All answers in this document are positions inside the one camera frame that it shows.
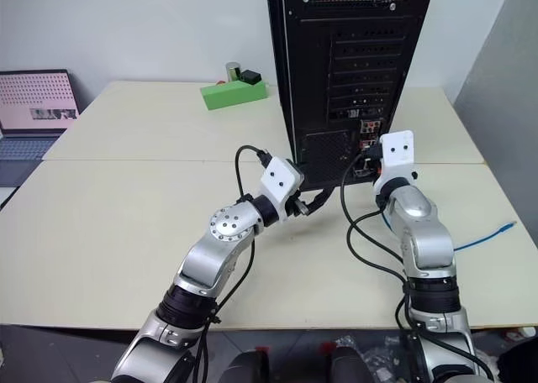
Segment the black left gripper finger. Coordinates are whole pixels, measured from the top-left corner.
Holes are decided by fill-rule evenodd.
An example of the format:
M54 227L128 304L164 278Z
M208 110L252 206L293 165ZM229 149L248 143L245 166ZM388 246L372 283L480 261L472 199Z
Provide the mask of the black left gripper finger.
M314 212L318 211L320 208L322 208L323 205L325 205L329 198L330 196L316 196L312 202L306 205L306 214L311 215Z
M309 202L309 205L324 205L332 195L334 189L334 186L324 188L311 202Z

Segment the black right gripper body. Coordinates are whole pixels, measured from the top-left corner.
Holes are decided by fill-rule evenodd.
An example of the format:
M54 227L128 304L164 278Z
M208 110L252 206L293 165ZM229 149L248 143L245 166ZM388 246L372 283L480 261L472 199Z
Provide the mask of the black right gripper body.
M358 155L352 166L354 180L375 180L379 172L379 159Z

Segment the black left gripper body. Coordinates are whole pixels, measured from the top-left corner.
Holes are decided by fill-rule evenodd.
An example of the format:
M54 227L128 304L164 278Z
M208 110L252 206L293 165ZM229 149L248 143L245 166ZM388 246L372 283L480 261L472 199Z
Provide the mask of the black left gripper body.
M308 216L310 214L309 205L301 198L301 190L298 188L285 203L286 214L291 217Z

